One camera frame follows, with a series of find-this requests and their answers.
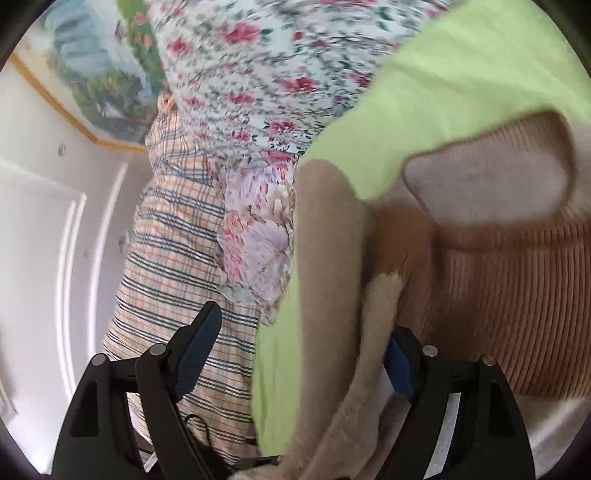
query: landscape painting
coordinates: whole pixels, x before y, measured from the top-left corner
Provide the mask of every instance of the landscape painting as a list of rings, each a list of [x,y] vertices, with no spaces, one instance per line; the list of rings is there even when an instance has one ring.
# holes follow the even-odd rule
[[[96,139],[143,144],[166,81],[142,0],[57,0],[15,56]]]

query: floral fabric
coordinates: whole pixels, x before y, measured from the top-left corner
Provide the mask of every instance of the floral fabric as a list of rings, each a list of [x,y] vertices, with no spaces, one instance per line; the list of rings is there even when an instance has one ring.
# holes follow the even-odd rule
[[[183,126],[207,158],[213,185],[227,198],[241,192],[226,203],[218,237],[221,288],[230,299],[256,300],[270,313],[289,278],[293,180],[264,177],[279,165],[293,174],[299,156],[355,104],[381,61],[453,1],[147,2]],[[252,190],[249,181],[257,185]],[[281,219],[257,217],[257,210],[275,208],[268,193],[260,195],[267,187],[282,198]],[[256,205],[256,190],[264,206]]]
[[[226,215],[217,239],[227,281],[220,291],[242,304],[258,303],[265,324],[290,279],[294,166],[279,161],[226,174]]]

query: door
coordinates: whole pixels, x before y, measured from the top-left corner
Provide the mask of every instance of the door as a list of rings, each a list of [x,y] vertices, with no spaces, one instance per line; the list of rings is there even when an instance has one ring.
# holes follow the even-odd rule
[[[115,304],[145,156],[92,144],[8,63],[0,72],[0,383],[41,472]]]

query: striped fabric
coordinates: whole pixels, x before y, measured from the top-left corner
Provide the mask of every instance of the striped fabric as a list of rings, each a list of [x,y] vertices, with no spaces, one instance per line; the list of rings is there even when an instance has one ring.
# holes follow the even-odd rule
[[[185,416],[207,423],[212,446],[229,463],[242,456],[252,423],[250,387],[259,311],[229,302],[217,292],[220,272],[216,240],[224,202],[212,187],[206,161],[183,134],[166,98],[146,139],[154,172],[135,212],[134,237],[125,261],[117,306],[105,338],[114,359],[143,353],[153,343],[168,342],[191,323],[206,301],[222,308],[222,330],[197,386],[178,404]],[[139,397],[130,394],[134,427],[148,437]],[[192,432],[206,442],[199,419]]]

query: ribbed knit fabric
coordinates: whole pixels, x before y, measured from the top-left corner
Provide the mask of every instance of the ribbed knit fabric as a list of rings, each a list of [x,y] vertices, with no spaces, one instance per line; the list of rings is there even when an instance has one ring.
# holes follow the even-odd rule
[[[575,143],[562,117],[540,113],[411,158],[395,187],[436,224],[398,322],[446,358],[493,355],[519,395],[591,390],[591,184],[578,175],[590,158]]]

